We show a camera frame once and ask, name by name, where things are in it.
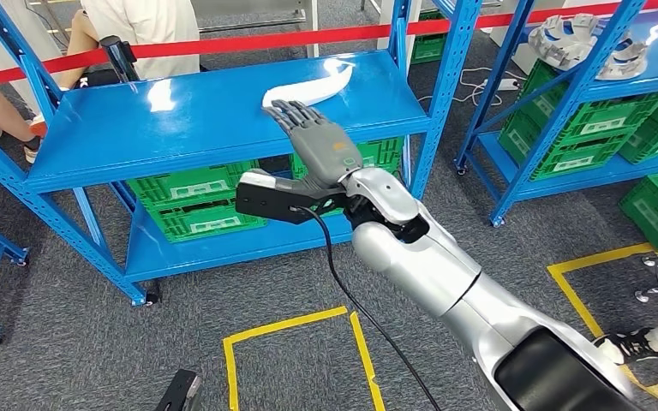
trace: red rope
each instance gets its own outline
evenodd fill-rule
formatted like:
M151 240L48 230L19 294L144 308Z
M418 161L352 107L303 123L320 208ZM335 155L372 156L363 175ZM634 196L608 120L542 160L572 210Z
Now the red rope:
M575 15L589 13L593 15L610 15L617 9L618 3L604 3L590 6L571 7L566 9L546 9L531 13L529 23L540 23L552 15ZM658 9L658 0L648 0L644 9ZM513 14L481 15L476 28L503 27L511 24ZM448 20L429 20L410 23L408 34L446 33L450 26ZM380 39L388 37L390 26L359 26L329 28L317 31L300 31L295 33L262 34L256 36L241 36L199 41L184 41L158 45L134 45L133 52L137 58L184 56L190 54L216 54L235 51L265 50L278 47L295 47L322 43L339 43L352 40ZM44 62L50 73L87 67L106 63L107 55L101 49L87 51L72 56L59 57ZM20 68L9 68L0 71L0 83L20 80L25 76Z

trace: robot finger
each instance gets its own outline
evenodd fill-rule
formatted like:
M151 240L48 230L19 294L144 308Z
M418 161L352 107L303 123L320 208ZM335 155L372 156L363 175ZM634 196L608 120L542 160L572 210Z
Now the robot finger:
M277 122L279 127L281 127L282 130L284 130L286 133L289 133L292 128L295 127L295 125L291 124L291 120L287 116L284 115L281 111L277 110L274 107L264 107L263 111L265 111L273 121Z

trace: robotic arm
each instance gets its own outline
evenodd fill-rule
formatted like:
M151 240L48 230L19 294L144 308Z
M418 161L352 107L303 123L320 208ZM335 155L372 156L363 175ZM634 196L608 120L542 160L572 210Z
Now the robotic arm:
M288 134L308 175L246 172L236 209L290 223L344 208L362 261L389 277L462 342L502 410L630 410L624 374L568 325L527 306L482 272L390 173L362 167L337 124L298 102L267 113Z

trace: white cloth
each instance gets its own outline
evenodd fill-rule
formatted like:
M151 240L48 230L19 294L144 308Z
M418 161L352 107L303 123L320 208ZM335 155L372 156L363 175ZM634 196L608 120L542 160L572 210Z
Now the white cloth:
M117 36L131 45L150 45L200 39L190 0L81 0L98 36ZM197 73L200 57L139 58L141 79Z

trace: black wire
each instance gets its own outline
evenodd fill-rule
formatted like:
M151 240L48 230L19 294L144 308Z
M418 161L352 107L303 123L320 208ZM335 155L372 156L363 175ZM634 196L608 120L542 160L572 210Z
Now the black wire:
M362 314L364 314L368 319L369 322L374 325L374 327L377 329L377 331L382 334L382 336L387 340L390 345L392 345L392 348L398 353L399 358L402 359L402 362L407 366L407 369L410 370L410 373L412 374L413 377L415 377L415 381L420 385L420 388L422 388L422 391L425 393L425 396L430 400L430 402L433 404L433 408L435 408L436 411L440 411L440 406L438 403L435 401L434 397L432 394L430 394L430 390L428 390L428 387L425 385L424 382L422 382L422 378L420 378L420 375L415 371L415 368L412 366L410 363L410 360L407 359L407 357L404 355L402 352L402 349L398 347L398 345L392 340L392 337L390 337L389 334L382 328L380 323L377 322L376 319L374 319L374 316L367 311L366 308L362 304L359 303L359 301L356 300L355 296L351 294L351 292L347 289L347 287L344 285L342 280L339 278L339 275L337 274L337 270L334 268L334 254L332 251L332 237L329 235L329 229L326 227L326 223L324 223L324 220L321 218L319 214L317 214L314 210L307 208L307 207L297 207L301 210L304 210L305 212L311 214L311 217L316 220L317 223L319 223L319 226L321 226L321 230L324 232L324 239L326 240L326 258L329 261L329 271L332 272L332 276L334 277L334 281L337 282L339 285L339 288L344 291L345 294L347 294L347 297L352 301L352 303L359 309Z
M54 32L55 32L56 30L54 30L54 27L51 26L51 23L50 23L48 20L46 20L46 18L44 18L44 16L40 15L39 13L37 13L36 10L31 9L31 8L29 7L29 4L27 3L27 0L24 0L24 6L27 8L27 10L29 10L29 11L31 11L32 13L34 13L35 15L37 15L37 16L38 16L38 17L44 22L44 24L46 24L46 26L49 27L49 34L51 34L51 36L56 40L57 43L59 43L60 45L62 45L63 48L68 49L67 45L64 44L64 43L62 43L62 40L60 40L57 36L54 35Z

